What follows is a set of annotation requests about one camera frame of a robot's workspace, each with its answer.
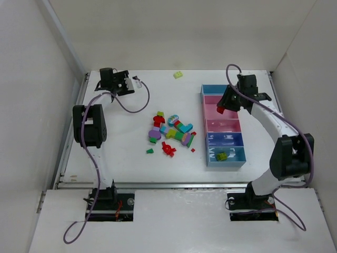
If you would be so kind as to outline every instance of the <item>colorful toy block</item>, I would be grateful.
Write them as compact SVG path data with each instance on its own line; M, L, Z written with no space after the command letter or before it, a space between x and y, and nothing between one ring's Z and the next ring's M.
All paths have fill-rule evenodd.
M168 128L166 126L162 126L160 128L160 132L166 136L167 139L169 138L174 138L177 141L181 141L181 144L183 146L187 146L188 148L190 147L193 138L195 136L195 134L192 133L181 133L178 132L172 128Z
M175 73L173 74L173 77L174 77L175 79L181 78L182 76L183 76L183 73L182 73L181 71L175 72Z
M225 161L227 160L227 154L225 152L216 154L217 161Z
M169 129L168 133L166 134L166 138L169 139L169 138L175 137L176 132L177 131L175 131L173 129Z
M148 132L148 137L150 137L150 142L156 143L157 140L160 140L162 137L160 133L160 127L162 123L165 123L164 113L158 111L157 115L153 117L153 121L153 128Z
M179 121L179 116L176 114L169 117L169 119L167 120L167 124L171 127L174 126L176 129L178 129L178 131L182 133L190 132L193 128L192 124L184 125L183 123L181 123Z

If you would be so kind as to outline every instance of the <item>green toy block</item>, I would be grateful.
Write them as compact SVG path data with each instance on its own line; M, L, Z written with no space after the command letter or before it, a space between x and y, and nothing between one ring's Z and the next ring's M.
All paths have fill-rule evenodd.
M156 144L157 143L157 139L156 138L150 138L150 143L154 143L154 144Z
M188 148L191 146L192 141L193 141L193 138L194 138L194 134L191 136L191 139L190 139L190 141L189 141L188 144L187 144L187 147L188 147Z
M161 116L161 117L163 117L163 118L164 118L164 113L163 113L163 112L160 112L160 111L158 111L158 112L157 112L157 116Z
M183 133L177 131L175 133L174 139L177 140L177 141L181 141L183 139L183 136L184 136Z
M227 154L225 152L219 153L219 154L216 155L216 159L219 162L220 161L225 161L225 160L227 160Z
M183 76L183 73L182 73L181 71L175 72L175 73L173 74L173 77L174 77L175 79L181 78L182 76Z

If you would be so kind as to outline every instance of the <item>toy block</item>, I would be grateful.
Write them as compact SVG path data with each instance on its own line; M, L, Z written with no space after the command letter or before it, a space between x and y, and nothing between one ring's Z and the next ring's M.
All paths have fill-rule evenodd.
M165 154L169 155L170 157L174 156L174 152L177 151L175 148L171 148L170 145L167 145L165 141L162 142L162 149L164 150Z
M195 135L191 134L190 141L189 141L188 144L187 144L187 147L188 147L188 148L191 146L194 136L195 136Z
M173 74L173 77L174 77L175 79L181 78L182 76L183 76L183 73L182 73L181 71L175 72L175 73Z
M217 161L225 161L227 160L227 154L225 152L216 154Z
M168 118L167 124L168 124L169 126L173 127L173 126L174 126L174 123L177 122L177 121L179 121L179 116L176 115L176 114L174 114L174 115L172 115L171 117Z
M160 132L163 134L163 135L166 135L168 132L169 132L169 128L167 128L166 126L162 126L160 128Z
M161 123L165 123L165 119L162 116L158 115L153 117L153 121L154 121L153 125L158 128L160 128Z
M177 131L173 130L173 129L169 129L168 133L166 134L166 138L169 139L169 138L173 138L175 136L175 133Z
M189 143L190 139L191 139L191 134L190 134L190 133L185 133L185 134L183 135L182 140L181 140L181 144L182 144L183 146L187 146L187 144Z
M150 138L150 143L156 144L157 143L157 139L156 138Z
M179 131L183 132L183 133L187 133L190 132L193 128L192 124L188 124L188 125L182 125L181 127L179 127Z
M158 111L158 112L157 112L157 116L161 116L161 117L163 117L163 118L164 118L164 113L163 113L163 112L160 112L160 111Z
M169 126L171 127L174 126L176 129L178 129L178 131L182 133L187 133L191 131L191 129L193 128L192 124L184 125L183 123L181 123L179 120L179 116L176 114L169 117L169 119L167 120L167 123Z
M175 136L174 136L174 139L177 140L177 141L181 141L183 139L183 136L184 136L183 133L177 131Z
M150 130L148 132L148 137L151 138L154 138L156 140L160 140L162 138L162 135L160 134L160 131L157 131L157 130Z
M180 128L180 127L182 127L183 126L183 123L181 123L179 120L177 120L175 123L174 123L174 127L175 128Z

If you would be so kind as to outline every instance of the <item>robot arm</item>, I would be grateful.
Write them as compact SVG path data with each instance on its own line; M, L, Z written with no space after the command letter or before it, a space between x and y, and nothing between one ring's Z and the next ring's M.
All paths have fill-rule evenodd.
M274 113L238 96L230 86L217 104L217 111L219 113L223 113L224 109L239 111L244 107L267 130L275 143L275 148L270 158L269 169L259 178L249 182L245 193L228 194L229 198L235 199L230 205L230 210L261 209L263 202L277 187L310 172L309 151L299 133L275 116L276 113L282 114L274 107L266 93L258 92L255 75L240 74L238 79L237 88L241 93L264 104ZM313 150L313 137L310 134L305 134L305 137Z
M134 93L134 86L139 87L137 80L128 78L128 71L113 73L113 69L100 69L101 80L98 82L94 92L94 96L100 95L106 91L114 95L127 95ZM99 97L89 108L88 117L84 126L85 144L91 155L95 158L101 176L100 190L113 189L113 177L107 167L106 159L104 159L104 142L107 138L107 130L104 119L104 109L112 103L113 96L104 95ZM86 107L84 105L75 105L73 107L73 126L74 139L81 143L81 125L83 113ZM91 159L91 170L93 172L94 189L98 187L97 173Z

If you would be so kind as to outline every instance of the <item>white table surface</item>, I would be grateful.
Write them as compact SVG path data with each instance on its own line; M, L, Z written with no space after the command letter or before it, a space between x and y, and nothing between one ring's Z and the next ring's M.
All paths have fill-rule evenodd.
M175 71L130 71L149 87L151 100L148 107L138 113L125 112L117 102L105 111L108 137L105 157L115 182L166 182L166 183L240 183L259 177L269 167L274 143L262 125L245 110L239 112L247 162L241 168L208 168L206 166L205 135L200 99L202 84L227 84L224 71L182 71L184 76L175 80ZM237 71L230 71L237 82ZM266 92L277 107L267 71L243 71L255 74L260 92ZM88 104L100 79L97 71L91 72L83 103ZM130 110L141 108L147 98L144 88L136 93L120 97ZM153 116L163 111L165 118L178 114L181 122L192 123L197 135L191 148L183 147L175 140L162 139L153 146L147 133L153 126ZM161 141L177 149L170 158L162 151ZM63 182L92 182L93 174L85 151L73 141ZM153 148L154 154L146 154Z
M79 239L66 245L66 228L84 220L87 194L76 189L47 192L30 253L336 252L313 189L276 193L300 215L306 232L283 215L279 222L230 221L225 190L138 190L133 222L89 222ZM67 239L81 226L75 225Z

